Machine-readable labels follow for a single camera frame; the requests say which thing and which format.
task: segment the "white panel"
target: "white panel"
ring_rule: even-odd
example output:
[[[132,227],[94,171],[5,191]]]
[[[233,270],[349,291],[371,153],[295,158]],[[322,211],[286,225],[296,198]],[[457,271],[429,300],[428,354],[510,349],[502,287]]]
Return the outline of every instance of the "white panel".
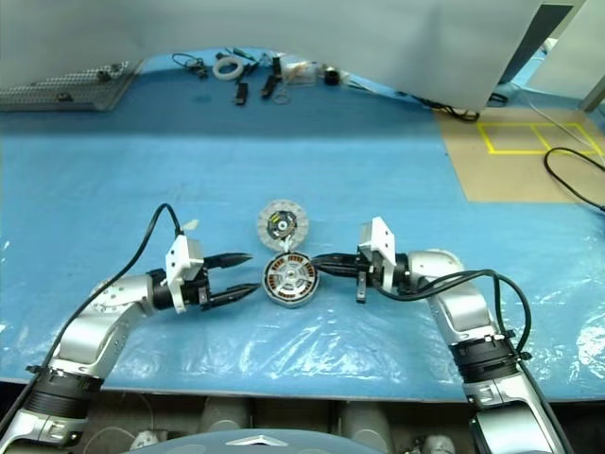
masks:
[[[4,87],[157,53],[253,45],[479,110],[540,0],[1,0]]]
[[[604,75],[605,1],[587,0],[528,85],[584,98]]]

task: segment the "blue plastic sheet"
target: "blue plastic sheet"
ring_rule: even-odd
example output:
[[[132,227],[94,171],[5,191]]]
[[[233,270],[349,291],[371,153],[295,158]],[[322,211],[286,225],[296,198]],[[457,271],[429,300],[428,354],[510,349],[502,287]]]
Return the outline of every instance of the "blue plastic sheet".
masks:
[[[151,69],[162,69],[168,58]],[[353,253],[360,225],[382,216],[398,251],[441,248],[467,269],[493,268],[526,292],[529,363],[554,399],[605,397],[605,227],[575,204],[469,203],[431,112],[317,86],[286,106],[231,103],[231,83],[147,72],[111,113],[2,114],[0,376],[25,380],[71,311],[134,252],[153,209],[175,206],[206,254],[254,259],[212,271],[220,290],[258,282],[273,256],[258,212],[292,199],[310,218],[299,248]],[[162,221],[133,272],[162,266]],[[491,301],[489,280],[477,282]],[[522,309],[505,292],[505,318]],[[199,312],[166,311],[135,329],[107,386],[390,400],[461,400],[460,379],[425,302],[395,303],[323,275],[309,305],[286,309],[258,290]]]

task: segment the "white ring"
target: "white ring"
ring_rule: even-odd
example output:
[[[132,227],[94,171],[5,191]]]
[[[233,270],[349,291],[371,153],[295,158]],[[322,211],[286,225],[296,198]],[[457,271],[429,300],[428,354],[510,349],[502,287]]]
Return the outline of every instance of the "white ring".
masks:
[[[220,70],[229,64],[235,64],[236,65],[235,69],[231,73],[221,73]],[[215,73],[215,77],[218,80],[237,79],[237,78],[239,78],[239,76],[242,74],[243,71],[244,71],[244,63],[240,59],[238,59],[237,57],[234,57],[234,56],[223,57],[222,59],[217,61],[212,68],[212,72]]]

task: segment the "circular disc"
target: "circular disc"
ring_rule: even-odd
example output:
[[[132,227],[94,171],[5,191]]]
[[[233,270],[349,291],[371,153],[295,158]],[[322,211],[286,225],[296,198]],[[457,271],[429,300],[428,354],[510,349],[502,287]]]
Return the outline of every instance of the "circular disc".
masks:
[[[281,253],[265,267],[263,287],[278,305],[300,307],[315,293],[320,275],[302,253]]]
[[[309,219],[293,201],[272,201],[258,215],[256,228],[265,246],[273,251],[288,252],[296,249],[309,233]]]

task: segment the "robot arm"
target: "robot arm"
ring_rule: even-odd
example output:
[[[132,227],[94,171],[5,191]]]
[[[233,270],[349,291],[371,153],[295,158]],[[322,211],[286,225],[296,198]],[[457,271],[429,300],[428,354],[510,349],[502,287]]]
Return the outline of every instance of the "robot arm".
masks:
[[[365,302],[366,287],[394,299],[408,295],[412,301],[414,293],[448,282],[437,279],[463,271],[461,262],[445,251],[395,253],[394,235],[381,218],[364,226],[356,255],[321,255],[313,264],[356,278],[360,303]],[[467,400],[476,409],[471,432],[477,452],[571,454],[552,410],[510,343],[511,332],[500,332],[477,288],[464,282],[433,294],[428,303],[458,366]]]
[[[166,255],[166,272],[125,276],[105,288],[67,326],[48,366],[30,369],[38,379],[0,440],[0,454],[14,442],[76,445],[90,403],[130,331],[158,310],[174,307],[180,313],[190,305],[206,310],[252,293],[258,284],[213,294],[208,280],[209,269],[235,266],[250,258],[243,253],[204,258],[197,241],[178,235]]]

